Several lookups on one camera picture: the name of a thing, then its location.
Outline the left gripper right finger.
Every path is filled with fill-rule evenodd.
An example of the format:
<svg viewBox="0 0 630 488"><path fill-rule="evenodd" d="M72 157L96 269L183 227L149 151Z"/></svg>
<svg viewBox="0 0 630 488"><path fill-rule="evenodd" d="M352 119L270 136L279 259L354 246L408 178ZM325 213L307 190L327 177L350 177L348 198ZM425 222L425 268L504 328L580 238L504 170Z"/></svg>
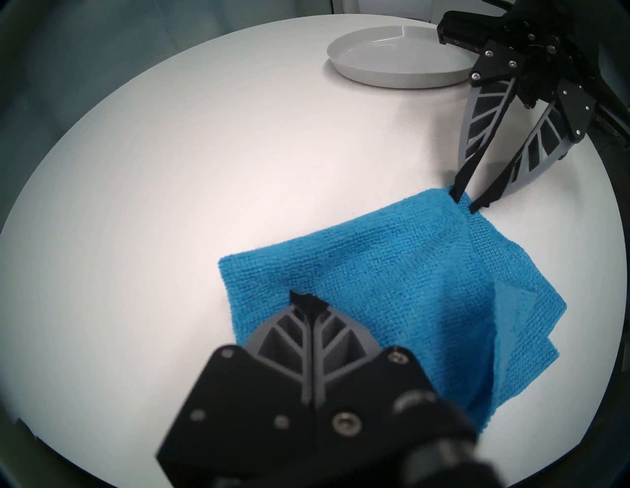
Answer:
<svg viewBox="0 0 630 488"><path fill-rule="evenodd" d="M411 352L314 297L317 444L423 444L442 436L442 401Z"/></svg>

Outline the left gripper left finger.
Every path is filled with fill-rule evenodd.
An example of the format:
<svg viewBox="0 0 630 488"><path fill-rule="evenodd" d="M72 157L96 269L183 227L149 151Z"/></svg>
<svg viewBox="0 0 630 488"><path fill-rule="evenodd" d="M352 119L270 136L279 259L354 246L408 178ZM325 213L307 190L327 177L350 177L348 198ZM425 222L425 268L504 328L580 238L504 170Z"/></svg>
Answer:
<svg viewBox="0 0 630 488"><path fill-rule="evenodd" d="M314 487L315 296L208 360L157 452L173 487Z"/></svg>

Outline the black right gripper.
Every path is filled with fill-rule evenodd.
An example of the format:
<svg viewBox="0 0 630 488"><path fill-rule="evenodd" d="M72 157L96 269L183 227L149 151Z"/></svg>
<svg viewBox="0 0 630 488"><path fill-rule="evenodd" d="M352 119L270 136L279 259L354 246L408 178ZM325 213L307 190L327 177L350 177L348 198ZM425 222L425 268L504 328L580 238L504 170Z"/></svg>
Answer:
<svg viewBox="0 0 630 488"><path fill-rule="evenodd" d="M439 42L478 55L462 117L458 170L451 198L458 204L517 96L532 108L548 103L504 170L469 206L471 214L533 183L583 140L592 124L629 143L629 112L603 80L596 40L579 27L566 1L485 1L500 17L448 11Z"/></svg>

